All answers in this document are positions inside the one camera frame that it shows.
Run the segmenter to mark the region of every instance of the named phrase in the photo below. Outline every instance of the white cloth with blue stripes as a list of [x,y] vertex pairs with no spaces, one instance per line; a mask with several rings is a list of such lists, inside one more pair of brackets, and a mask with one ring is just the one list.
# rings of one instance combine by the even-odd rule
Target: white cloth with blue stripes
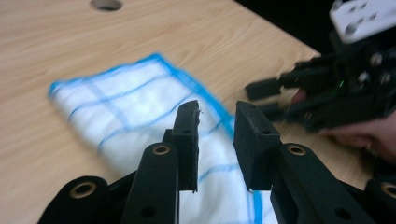
[[247,191],[233,148],[234,117],[187,72],[155,53],[103,73],[54,82],[49,98],[89,145],[127,175],[198,100],[198,192],[180,192],[180,223],[276,223],[269,192]]

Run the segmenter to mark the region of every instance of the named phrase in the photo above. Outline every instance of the white plastic part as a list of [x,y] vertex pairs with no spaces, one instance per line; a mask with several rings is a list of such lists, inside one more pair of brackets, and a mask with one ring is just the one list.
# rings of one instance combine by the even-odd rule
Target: white plastic part
[[341,40],[351,44],[396,26],[396,0],[336,0],[330,18]]

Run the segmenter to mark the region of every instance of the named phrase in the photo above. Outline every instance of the table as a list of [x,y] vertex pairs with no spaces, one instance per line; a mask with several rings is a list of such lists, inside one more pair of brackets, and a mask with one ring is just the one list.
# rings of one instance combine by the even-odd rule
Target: table
[[[36,222],[68,181],[120,174],[67,125],[47,97],[56,79],[79,77],[161,52],[201,80],[234,113],[249,82],[318,55],[230,0],[124,0],[114,11],[89,0],[0,2],[0,223]],[[372,165],[356,149],[276,127],[283,142],[314,149],[339,179],[358,188]]]

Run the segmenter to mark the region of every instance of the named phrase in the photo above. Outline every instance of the tabletop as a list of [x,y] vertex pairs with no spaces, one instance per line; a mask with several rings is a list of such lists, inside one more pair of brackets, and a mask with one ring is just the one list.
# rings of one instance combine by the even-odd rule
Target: tabletop
[[[114,1],[0,2],[0,223],[36,222],[79,176],[120,178],[50,102],[51,82],[160,52],[234,113],[249,82],[318,55],[231,0]],[[276,127],[283,142],[312,148],[337,178],[358,188],[370,178],[372,164],[358,150],[296,124]]]

